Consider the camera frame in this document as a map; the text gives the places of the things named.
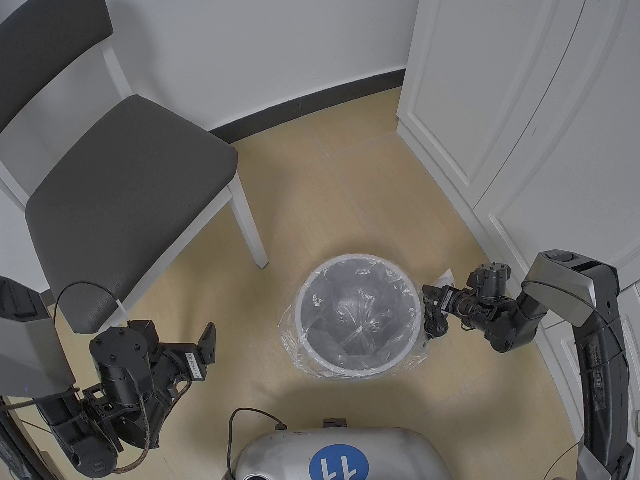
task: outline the white label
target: white label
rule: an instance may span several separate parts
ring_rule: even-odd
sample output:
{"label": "white label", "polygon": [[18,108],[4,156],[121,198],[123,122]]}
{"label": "white label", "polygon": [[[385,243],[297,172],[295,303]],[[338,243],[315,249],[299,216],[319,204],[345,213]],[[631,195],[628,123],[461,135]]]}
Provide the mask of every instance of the white label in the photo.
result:
{"label": "white label", "polygon": [[445,311],[445,308],[447,307],[447,304],[449,304],[449,299],[451,299],[452,295],[453,295],[453,290],[447,290],[447,294],[444,295],[444,300],[442,302],[442,306],[440,309]]}
{"label": "white label", "polygon": [[198,368],[198,363],[196,363],[196,356],[191,352],[185,352],[184,355],[187,356],[187,363],[189,363],[189,368],[191,369],[193,378],[202,379],[202,373],[200,373],[200,368]]}

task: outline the white logo symbol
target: white logo symbol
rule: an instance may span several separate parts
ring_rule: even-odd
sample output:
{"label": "white logo symbol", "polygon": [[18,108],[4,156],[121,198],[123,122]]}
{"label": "white logo symbol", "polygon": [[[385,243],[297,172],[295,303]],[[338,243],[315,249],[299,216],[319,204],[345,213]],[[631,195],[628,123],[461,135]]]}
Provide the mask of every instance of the white logo symbol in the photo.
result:
{"label": "white logo symbol", "polygon": [[[347,457],[345,455],[340,457],[340,460],[342,460],[342,478],[344,480],[349,480],[349,478],[354,476],[358,471],[356,469],[349,471],[349,464],[347,463]],[[320,459],[320,466],[322,467],[323,480],[332,480],[332,478],[335,478],[337,475],[335,471],[329,474],[329,469],[326,466],[326,459]]]}

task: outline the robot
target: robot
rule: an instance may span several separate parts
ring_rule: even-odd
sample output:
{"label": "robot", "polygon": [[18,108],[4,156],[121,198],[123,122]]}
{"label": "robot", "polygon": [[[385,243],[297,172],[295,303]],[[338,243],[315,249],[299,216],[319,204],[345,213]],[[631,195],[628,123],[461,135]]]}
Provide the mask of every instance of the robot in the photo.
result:
{"label": "robot", "polygon": [[[585,421],[577,478],[624,480],[634,449],[627,443],[629,372],[616,269],[573,252],[541,252],[516,299],[506,295],[510,274],[508,265],[490,263],[469,275],[467,288],[423,286],[427,338],[443,336],[451,315],[506,353],[530,343],[549,310],[570,322]],[[215,360],[212,323],[197,344],[169,344],[159,342],[152,322],[130,321],[91,341],[100,382],[79,399],[37,294],[9,280],[2,281],[0,294],[0,393],[33,397],[69,460],[91,478],[127,469],[116,468],[119,440],[142,448],[144,459],[171,409]],[[187,388],[178,391],[180,381]],[[411,430],[349,428],[338,419],[325,420],[321,429],[290,431],[277,421],[274,432],[254,439],[233,462],[229,441],[226,479],[451,480],[434,447]]]}

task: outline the chair seat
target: chair seat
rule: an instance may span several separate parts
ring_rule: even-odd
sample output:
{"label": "chair seat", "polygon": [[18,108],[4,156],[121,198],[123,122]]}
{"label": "chair seat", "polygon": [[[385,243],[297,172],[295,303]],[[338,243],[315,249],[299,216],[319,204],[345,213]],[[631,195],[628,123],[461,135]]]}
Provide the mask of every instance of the chair seat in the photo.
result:
{"label": "chair seat", "polygon": [[[234,148],[134,95],[78,140],[26,206],[53,295],[79,280],[120,300],[236,173]],[[60,300],[73,331],[97,332],[116,309],[100,288]]]}

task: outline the chair leg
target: chair leg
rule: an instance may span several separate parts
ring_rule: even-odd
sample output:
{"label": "chair leg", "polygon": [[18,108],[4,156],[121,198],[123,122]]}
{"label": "chair leg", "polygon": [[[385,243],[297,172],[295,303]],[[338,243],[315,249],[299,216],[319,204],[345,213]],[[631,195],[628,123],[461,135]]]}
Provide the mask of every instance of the chair leg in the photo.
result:
{"label": "chair leg", "polygon": [[240,231],[242,231],[246,244],[249,245],[253,260],[258,267],[264,268],[269,260],[262,246],[260,235],[258,235],[258,228],[255,226],[249,203],[246,201],[242,183],[240,183],[240,178],[237,173],[227,187],[231,190],[231,210],[233,210],[236,216],[238,226],[240,226]]}

